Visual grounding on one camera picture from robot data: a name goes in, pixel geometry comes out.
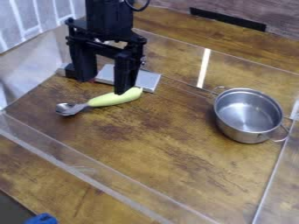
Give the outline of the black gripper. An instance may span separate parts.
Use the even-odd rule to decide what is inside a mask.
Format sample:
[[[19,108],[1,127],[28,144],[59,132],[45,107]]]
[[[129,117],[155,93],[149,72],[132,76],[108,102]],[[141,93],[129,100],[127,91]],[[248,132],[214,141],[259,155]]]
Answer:
[[[115,57],[115,94],[121,95],[136,85],[140,59],[147,39],[133,32],[132,0],[85,0],[85,17],[68,18],[67,45],[77,81],[97,75],[96,54]]]

